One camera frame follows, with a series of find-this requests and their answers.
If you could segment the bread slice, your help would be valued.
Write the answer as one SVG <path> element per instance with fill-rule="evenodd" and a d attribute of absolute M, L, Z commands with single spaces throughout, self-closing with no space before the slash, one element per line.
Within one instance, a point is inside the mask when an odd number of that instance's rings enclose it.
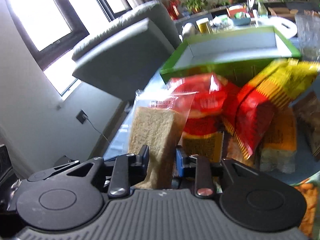
<path fill-rule="evenodd" d="M 129 136 L 129 153 L 137 154 L 143 145 L 149 147 L 146 178 L 138 189 L 171 187 L 176 146 L 191 110 L 195 92 L 137 92 Z"/>

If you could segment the red yellow snack bag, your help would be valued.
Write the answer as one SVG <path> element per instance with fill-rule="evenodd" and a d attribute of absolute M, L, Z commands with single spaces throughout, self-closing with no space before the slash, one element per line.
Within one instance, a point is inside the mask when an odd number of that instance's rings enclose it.
<path fill-rule="evenodd" d="M 244 159 L 254 154 L 275 113 L 304 93 L 318 74 L 316 61 L 274 60 L 242 88 L 228 94 L 222 121 Z"/>

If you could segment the green bag of fried snacks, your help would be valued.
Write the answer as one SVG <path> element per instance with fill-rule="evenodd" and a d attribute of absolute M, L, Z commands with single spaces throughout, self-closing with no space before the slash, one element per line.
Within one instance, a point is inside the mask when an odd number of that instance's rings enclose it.
<path fill-rule="evenodd" d="M 320 174 L 317 172 L 300 183 L 292 185 L 306 200 L 306 213 L 299 229 L 310 239 L 319 239 L 319 182 Z"/>

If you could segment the red snack packet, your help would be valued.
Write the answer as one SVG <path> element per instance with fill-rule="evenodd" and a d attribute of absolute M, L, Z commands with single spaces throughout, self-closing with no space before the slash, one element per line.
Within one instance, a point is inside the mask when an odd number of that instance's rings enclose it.
<path fill-rule="evenodd" d="M 168 87 L 174 93 L 194 93 L 182 133 L 184 152 L 186 155 L 204 156 L 211 163 L 218 163 L 223 145 L 223 107 L 240 88 L 215 73 L 173 77 Z"/>

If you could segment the orange snack packet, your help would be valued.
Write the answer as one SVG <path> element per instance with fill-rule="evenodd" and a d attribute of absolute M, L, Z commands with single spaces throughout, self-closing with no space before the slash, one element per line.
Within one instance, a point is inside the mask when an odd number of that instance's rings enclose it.
<path fill-rule="evenodd" d="M 274 115 L 260 144 L 260 170 L 282 173 L 295 172 L 297 151 L 297 125 L 292 108 Z"/>

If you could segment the grey sofa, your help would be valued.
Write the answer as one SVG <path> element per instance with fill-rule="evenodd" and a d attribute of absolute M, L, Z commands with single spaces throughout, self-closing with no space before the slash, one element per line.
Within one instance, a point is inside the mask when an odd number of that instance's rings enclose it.
<path fill-rule="evenodd" d="M 149 1 L 81 40 L 73 48 L 73 76 L 121 101 L 130 101 L 180 44 L 165 6 Z"/>

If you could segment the green cardboard box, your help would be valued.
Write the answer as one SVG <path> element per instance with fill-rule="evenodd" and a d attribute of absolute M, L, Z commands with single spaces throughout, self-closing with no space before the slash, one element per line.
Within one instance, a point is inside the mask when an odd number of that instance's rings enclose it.
<path fill-rule="evenodd" d="M 185 39 L 159 72 L 164 82 L 214 72 L 242 87 L 273 60 L 301 57 L 274 26 L 248 27 Z"/>

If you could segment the yellow tin can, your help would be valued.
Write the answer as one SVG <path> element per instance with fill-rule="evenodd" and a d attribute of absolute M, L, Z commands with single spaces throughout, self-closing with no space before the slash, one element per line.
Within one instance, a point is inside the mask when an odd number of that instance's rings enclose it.
<path fill-rule="evenodd" d="M 212 33 L 212 28 L 208 18 L 202 18 L 196 21 L 197 27 L 201 34 Z"/>

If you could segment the blue plastic basket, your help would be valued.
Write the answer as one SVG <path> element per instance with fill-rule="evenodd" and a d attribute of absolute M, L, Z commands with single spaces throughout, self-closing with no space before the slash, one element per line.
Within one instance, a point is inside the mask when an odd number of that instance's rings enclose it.
<path fill-rule="evenodd" d="M 233 24 L 236 27 L 249 25 L 251 23 L 251 18 L 248 17 L 247 14 L 244 12 L 237 12 L 233 15 L 231 20 L 233 21 Z"/>

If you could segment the round white table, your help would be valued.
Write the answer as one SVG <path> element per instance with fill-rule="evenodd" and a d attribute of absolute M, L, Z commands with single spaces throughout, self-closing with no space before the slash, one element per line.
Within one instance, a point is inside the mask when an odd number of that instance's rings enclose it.
<path fill-rule="evenodd" d="M 285 38 L 291 39 L 297 35 L 297 26 L 291 20 L 272 16 L 268 17 L 261 17 L 258 18 L 258 23 L 260 25 L 269 25 L 274 26 Z"/>

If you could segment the clear glass mug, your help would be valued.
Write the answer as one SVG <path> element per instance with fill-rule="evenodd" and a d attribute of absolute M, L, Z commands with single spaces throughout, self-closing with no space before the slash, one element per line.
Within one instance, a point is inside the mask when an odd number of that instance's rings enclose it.
<path fill-rule="evenodd" d="M 314 11 L 304 11 L 296 14 L 297 36 L 303 58 L 319 62 L 319 14 Z"/>

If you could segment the wall socket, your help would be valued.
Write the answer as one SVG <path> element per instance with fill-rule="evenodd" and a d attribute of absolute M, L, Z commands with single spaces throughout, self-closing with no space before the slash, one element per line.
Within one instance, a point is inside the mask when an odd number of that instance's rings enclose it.
<path fill-rule="evenodd" d="M 85 121 L 88 119 L 88 116 L 87 116 L 87 114 L 86 114 L 83 110 L 81 110 L 81 111 L 77 114 L 76 119 L 77 119 L 81 124 L 84 124 Z"/>

